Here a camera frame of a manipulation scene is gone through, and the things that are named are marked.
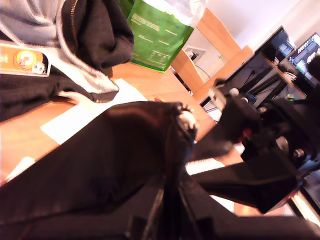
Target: white wall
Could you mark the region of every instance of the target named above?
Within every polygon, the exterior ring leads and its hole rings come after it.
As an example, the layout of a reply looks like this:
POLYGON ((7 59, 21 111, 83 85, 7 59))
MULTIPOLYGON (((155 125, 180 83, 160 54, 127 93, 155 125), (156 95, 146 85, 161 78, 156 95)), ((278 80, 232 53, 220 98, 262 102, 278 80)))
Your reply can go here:
POLYGON ((281 25, 297 47, 313 33, 320 34, 320 0, 301 0, 289 14, 274 25, 264 39, 281 25))
MULTIPOLYGON (((287 16, 295 5, 304 1, 208 0, 207 7, 223 22, 241 48, 249 45, 255 50, 268 38, 266 35, 275 25, 287 16)), ((185 46, 207 50, 197 64, 211 76, 218 70, 215 65, 220 54, 198 30, 192 33, 185 46)))

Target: green bag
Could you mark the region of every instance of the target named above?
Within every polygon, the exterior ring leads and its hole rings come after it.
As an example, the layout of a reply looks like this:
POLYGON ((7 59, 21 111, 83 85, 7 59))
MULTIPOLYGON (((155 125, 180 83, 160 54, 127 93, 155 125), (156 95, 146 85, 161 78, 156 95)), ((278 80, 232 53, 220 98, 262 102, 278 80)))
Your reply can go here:
POLYGON ((132 62, 164 72, 204 14, 207 0, 118 0, 134 33, 132 62))

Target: zipper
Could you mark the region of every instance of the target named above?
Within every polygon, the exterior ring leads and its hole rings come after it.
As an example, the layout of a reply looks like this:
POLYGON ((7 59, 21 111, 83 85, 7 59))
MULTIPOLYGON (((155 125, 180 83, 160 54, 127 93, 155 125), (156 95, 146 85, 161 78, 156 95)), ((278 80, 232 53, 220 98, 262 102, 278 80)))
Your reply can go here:
POLYGON ((101 100, 101 99, 97 99, 96 101, 95 101, 95 103, 97 103, 97 104, 106 104, 106 103, 109 103, 109 102, 111 102, 112 100, 101 100))
POLYGON ((74 3, 72 4, 71 7, 71 12, 70 12, 70 24, 71 24, 71 31, 73 35, 73 40, 75 42, 75 47, 78 49, 78 40, 77 40, 77 34, 76 34, 76 25, 75 25, 75 10, 76 6, 79 0, 75 0, 74 3))

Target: desk surface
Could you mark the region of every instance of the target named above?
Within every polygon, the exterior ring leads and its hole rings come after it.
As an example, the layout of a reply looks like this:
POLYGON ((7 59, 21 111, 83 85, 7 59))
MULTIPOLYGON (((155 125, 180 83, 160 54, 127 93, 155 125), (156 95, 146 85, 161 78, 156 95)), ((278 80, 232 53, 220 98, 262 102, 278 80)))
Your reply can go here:
MULTIPOLYGON (((212 119, 190 96, 170 70, 163 74, 132 63, 126 63, 113 67, 113 79, 118 78, 124 79, 150 101, 153 101, 154 98, 160 98, 164 102, 182 102, 191 106, 199 124, 198 140, 214 126, 212 119)), ((38 160, 58 146, 53 139, 42 132, 40 126, 73 106, 72 103, 59 99, 59 101, 49 102, 0 124, 1 181, 6 178, 22 158, 31 157, 38 160)), ((218 160, 225 165, 242 161, 235 150, 218 160)), ((240 204, 235 204, 235 212, 246 216, 257 214, 253 208, 240 204)))

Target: white paper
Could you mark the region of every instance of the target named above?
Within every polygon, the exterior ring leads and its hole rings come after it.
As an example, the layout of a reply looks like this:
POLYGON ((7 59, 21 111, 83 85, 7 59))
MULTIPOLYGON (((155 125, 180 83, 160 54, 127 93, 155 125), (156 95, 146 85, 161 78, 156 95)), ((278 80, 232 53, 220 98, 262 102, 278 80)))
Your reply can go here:
POLYGON ((31 167, 35 163, 35 159, 29 156, 24 157, 19 164, 13 169, 12 172, 5 178, 6 182, 11 181, 16 176, 21 174, 24 170, 31 167))
MULTIPOLYGON (((206 171, 223 168, 225 165, 222 162, 215 160, 214 158, 203 159, 199 161, 188 162, 185 169, 189 175, 203 173, 206 171)), ((211 197, 228 209, 230 212, 234 212, 235 203, 228 199, 224 199, 218 196, 211 195, 211 197)))
POLYGON ((41 130, 61 145, 108 108, 129 102, 147 101, 137 89, 123 79, 118 79, 115 83, 119 86, 119 92, 111 102, 79 103, 41 126, 41 130))

